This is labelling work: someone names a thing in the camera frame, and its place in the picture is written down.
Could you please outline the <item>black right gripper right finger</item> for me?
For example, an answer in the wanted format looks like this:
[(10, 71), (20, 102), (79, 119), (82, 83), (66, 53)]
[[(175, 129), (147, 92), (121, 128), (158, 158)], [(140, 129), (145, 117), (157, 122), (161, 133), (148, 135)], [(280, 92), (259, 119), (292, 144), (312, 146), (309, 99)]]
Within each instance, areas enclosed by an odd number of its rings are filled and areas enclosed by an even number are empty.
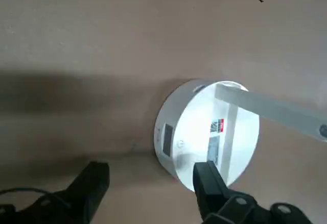
[(193, 185), (203, 223), (311, 223), (294, 205), (265, 209), (253, 196), (229, 189), (213, 161), (195, 163)]

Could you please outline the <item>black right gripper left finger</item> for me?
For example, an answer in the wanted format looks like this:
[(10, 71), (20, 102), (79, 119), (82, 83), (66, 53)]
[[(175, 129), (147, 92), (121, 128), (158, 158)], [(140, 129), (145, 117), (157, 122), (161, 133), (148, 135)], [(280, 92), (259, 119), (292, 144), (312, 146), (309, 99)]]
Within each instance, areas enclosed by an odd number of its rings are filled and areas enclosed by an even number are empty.
[(108, 163), (91, 161), (64, 190), (48, 192), (32, 187), (16, 187), (1, 195), (36, 192), (42, 196), (33, 204), (16, 210), (1, 204), (1, 223), (91, 223), (110, 185)]

